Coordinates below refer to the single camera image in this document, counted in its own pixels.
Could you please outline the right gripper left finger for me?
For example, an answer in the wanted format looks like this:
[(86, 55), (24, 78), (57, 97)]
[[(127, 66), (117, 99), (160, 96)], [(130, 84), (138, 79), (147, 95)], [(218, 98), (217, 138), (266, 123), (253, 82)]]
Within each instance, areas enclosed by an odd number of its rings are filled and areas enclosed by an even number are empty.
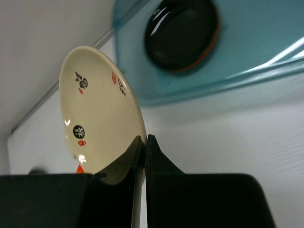
[(96, 174), (1, 176), (1, 227), (139, 227), (142, 149), (136, 136), (120, 157)]

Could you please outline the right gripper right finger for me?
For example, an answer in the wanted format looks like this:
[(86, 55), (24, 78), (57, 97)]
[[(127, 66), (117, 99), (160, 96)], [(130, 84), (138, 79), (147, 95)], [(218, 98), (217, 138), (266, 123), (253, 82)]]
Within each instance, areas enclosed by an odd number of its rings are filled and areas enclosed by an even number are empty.
[(150, 228), (274, 228), (259, 182), (242, 173), (186, 174), (148, 136), (145, 158)]

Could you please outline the orange plate front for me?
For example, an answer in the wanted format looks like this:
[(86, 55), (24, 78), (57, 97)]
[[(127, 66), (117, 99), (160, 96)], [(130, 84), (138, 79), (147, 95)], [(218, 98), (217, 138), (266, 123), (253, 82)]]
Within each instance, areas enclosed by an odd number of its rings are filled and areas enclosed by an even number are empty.
[(78, 168), (76, 170), (76, 173), (85, 173), (81, 165), (78, 165)]

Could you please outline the orange plate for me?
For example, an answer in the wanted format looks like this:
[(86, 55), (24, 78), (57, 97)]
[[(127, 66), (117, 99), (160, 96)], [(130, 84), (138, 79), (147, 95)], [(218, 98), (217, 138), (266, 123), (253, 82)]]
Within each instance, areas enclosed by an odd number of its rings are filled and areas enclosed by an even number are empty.
[(78, 168), (76, 170), (76, 173), (85, 173), (81, 165), (78, 165)]
[(211, 57), (211, 54), (217, 45), (217, 41), (219, 40), (219, 36), (220, 36), (220, 26), (221, 26), (221, 19), (220, 19), (219, 13), (217, 12), (216, 13), (216, 28), (214, 30), (213, 37), (212, 37), (209, 45), (207, 46), (206, 50), (193, 63), (191, 63), (190, 65), (188, 65), (186, 67), (174, 70), (174, 72), (180, 73), (180, 72), (189, 71), (189, 70), (192, 70), (195, 67), (199, 66), (200, 64), (204, 64), (206, 62), (207, 58)]

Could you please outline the cream plate with characters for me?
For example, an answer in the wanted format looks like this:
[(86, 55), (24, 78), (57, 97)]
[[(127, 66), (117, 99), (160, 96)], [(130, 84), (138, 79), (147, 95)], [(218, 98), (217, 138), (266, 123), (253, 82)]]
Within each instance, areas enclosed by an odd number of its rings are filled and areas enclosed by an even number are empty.
[(127, 80), (103, 52), (76, 47), (61, 67), (59, 95), (69, 150), (94, 178), (98, 224), (139, 227), (147, 134)]

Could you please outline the black plate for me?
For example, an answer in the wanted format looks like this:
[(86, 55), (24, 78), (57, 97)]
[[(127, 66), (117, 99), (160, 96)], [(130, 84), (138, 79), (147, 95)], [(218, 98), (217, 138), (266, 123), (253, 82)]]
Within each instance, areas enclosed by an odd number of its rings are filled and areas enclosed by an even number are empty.
[(145, 33), (147, 57), (157, 67), (174, 71), (199, 58), (216, 28), (211, 0), (163, 0), (150, 16)]

